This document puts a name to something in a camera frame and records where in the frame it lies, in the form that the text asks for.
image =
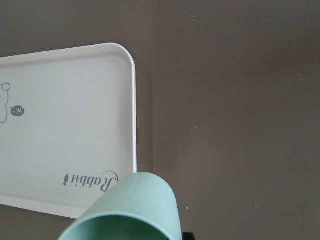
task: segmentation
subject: black object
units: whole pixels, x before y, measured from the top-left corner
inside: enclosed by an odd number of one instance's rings
[[[192,232],[184,232],[182,234],[183,240],[196,240],[195,235]]]

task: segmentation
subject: cartoon drawing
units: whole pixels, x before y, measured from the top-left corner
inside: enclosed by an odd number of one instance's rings
[[[9,101],[9,89],[10,89],[9,83],[0,83],[0,124],[3,124],[7,120],[7,104]]]

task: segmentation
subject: mint green cup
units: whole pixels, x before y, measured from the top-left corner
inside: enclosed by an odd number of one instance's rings
[[[137,172],[120,180],[59,240],[182,240],[174,192],[162,178]]]

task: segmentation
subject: brown table surface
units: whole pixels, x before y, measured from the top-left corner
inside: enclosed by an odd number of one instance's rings
[[[171,185],[182,230],[318,240],[319,23],[313,0],[1,0],[0,57],[123,45],[138,170]],[[53,240],[72,221],[1,205],[0,239]]]

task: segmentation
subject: speech bubble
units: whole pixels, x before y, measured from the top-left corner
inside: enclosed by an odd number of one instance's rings
[[[25,110],[22,106],[14,106],[11,108],[12,116],[20,117],[25,113]]]

